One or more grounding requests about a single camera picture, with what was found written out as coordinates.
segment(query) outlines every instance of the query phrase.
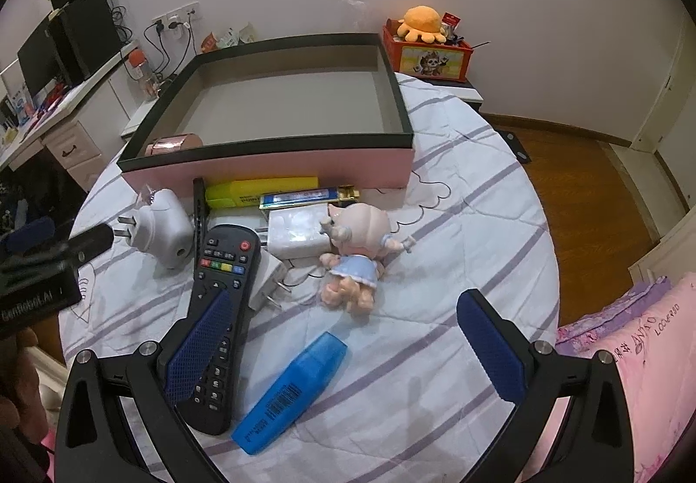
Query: blue highlighter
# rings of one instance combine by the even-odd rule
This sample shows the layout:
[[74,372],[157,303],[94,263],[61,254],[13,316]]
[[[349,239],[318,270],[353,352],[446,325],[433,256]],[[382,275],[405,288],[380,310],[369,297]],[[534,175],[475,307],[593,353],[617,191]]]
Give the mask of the blue highlighter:
[[268,446],[326,389],[347,349],[336,336],[321,334],[290,362],[234,429],[232,440],[250,455]]

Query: yellow highlighter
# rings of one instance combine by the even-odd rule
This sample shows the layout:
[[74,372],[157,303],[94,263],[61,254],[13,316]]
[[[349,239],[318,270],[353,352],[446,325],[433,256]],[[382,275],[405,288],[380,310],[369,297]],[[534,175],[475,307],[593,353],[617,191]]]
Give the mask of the yellow highlighter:
[[319,186],[318,177],[257,178],[231,181],[205,189],[205,201],[213,210],[258,206],[262,195],[270,192],[304,191]]

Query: barcode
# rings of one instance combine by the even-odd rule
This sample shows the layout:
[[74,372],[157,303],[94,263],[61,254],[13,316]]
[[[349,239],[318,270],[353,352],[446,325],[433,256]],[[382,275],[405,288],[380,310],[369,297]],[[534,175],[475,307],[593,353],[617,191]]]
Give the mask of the barcode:
[[302,391],[293,383],[290,383],[290,385],[283,385],[266,405],[266,416],[271,420],[275,420],[277,416],[294,403],[301,394]]

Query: bottle with red cap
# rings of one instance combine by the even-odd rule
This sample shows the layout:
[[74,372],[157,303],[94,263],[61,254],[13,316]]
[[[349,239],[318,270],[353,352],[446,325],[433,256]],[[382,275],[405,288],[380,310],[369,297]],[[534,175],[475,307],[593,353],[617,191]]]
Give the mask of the bottle with red cap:
[[152,72],[147,57],[141,49],[133,49],[128,55],[128,62],[131,64],[133,78],[137,79],[141,90],[145,92],[145,99],[152,100],[157,98],[159,82]]

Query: orange octopus plush toy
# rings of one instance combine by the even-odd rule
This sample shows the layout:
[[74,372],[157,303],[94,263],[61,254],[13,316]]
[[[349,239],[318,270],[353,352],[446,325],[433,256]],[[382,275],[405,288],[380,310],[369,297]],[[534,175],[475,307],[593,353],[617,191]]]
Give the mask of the orange octopus plush toy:
[[440,14],[428,6],[416,6],[404,14],[404,19],[399,20],[399,29],[396,35],[403,37],[409,43],[415,43],[418,38],[424,43],[444,43],[444,36]]

